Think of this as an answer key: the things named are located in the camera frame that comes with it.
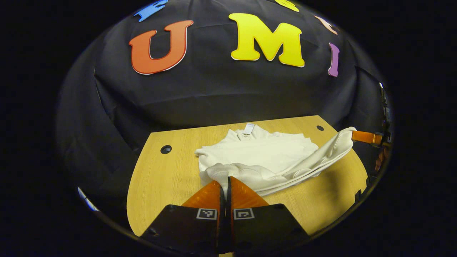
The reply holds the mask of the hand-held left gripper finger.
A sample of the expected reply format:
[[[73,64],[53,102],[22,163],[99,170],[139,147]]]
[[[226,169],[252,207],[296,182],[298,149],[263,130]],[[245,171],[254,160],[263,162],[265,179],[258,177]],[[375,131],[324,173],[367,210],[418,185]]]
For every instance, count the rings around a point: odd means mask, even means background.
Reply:
[[[212,181],[181,205],[169,204],[141,238],[177,256],[217,256],[225,249],[226,200]]]
[[[310,240],[286,205],[267,203],[235,177],[228,178],[227,200],[235,255],[279,255]]]

